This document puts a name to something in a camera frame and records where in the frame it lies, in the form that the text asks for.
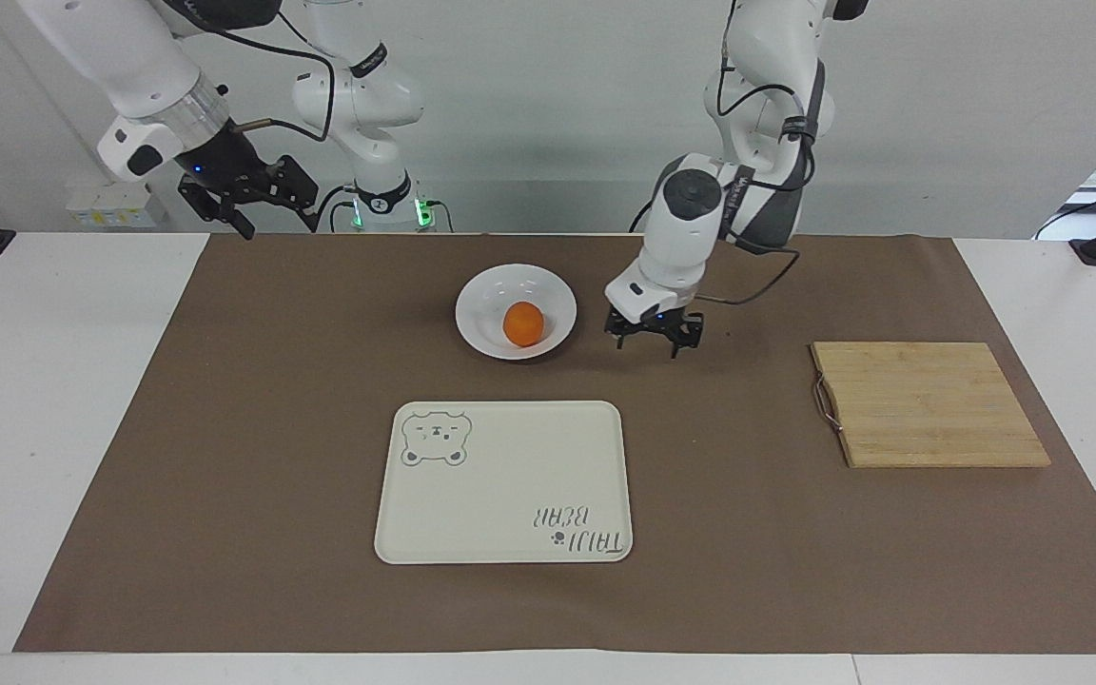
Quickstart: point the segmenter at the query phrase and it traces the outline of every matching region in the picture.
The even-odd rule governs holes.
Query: brown tablecloth
[[[765,299],[697,305],[704,343],[671,361],[602,330],[638,240],[216,235],[16,649],[1096,652],[1096,493],[956,247],[797,247]],[[718,247],[706,290],[756,289],[777,259]],[[573,287],[578,327],[496,363],[454,298],[518,261]],[[1052,466],[852,471],[813,407],[813,340],[987,342]],[[396,409],[527,399],[620,408],[628,559],[379,562]]]

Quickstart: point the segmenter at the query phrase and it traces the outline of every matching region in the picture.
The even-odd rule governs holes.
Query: table
[[[432,675],[495,682],[512,672],[532,682],[1096,677],[1096,655],[8,654],[205,239],[21,235],[0,256],[0,311],[8,312],[0,318],[0,425],[10,422],[10,430],[0,429],[0,681],[407,682]],[[1096,487],[1096,270],[1061,243],[957,246]]]

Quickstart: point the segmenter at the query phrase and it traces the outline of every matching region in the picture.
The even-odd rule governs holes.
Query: bear drawing
[[[413,414],[404,420],[400,432],[404,434],[404,450],[400,453],[404,465],[419,465],[423,459],[461,465],[468,458],[465,442],[471,433],[471,420],[466,414]]]

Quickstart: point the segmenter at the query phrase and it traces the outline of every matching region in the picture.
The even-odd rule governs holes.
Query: orange ball
[[[545,316],[530,302],[515,302],[505,309],[501,321],[505,338],[518,347],[529,347],[545,336]]]

